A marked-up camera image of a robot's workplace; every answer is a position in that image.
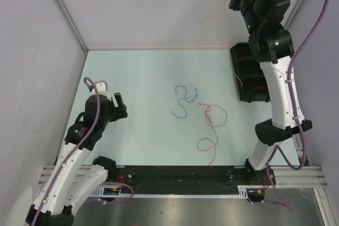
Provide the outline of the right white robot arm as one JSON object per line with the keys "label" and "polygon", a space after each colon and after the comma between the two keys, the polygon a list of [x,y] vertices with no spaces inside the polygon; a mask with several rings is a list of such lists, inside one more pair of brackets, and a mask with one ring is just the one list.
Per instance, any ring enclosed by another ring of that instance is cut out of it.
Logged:
{"label": "right white robot arm", "polygon": [[241,12],[249,33],[249,48],[266,80],[272,118],[255,126],[258,142],[245,161],[244,177],[257,184],[269,173],[271,158],[284,141],[313,127],[300,109],[293,74],[291,34],[281,24],[290,0],[230,0],[229,8]]}

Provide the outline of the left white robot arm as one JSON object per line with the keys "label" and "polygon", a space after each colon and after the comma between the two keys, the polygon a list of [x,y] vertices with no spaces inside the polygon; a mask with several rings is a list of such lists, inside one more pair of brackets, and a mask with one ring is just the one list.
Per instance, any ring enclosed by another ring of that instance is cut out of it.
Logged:
{"label": "left white robot arm", "polygon": [[68,129],[60,157],[45,187],[31,205],[28,225],[72,225],[80,207],[102,183],[112,183],[119,171],[116,162],[99,156],[77,184],[75,177],[110,122],[128,116],[121,94],[107,92],[91,95],[84,112]]}

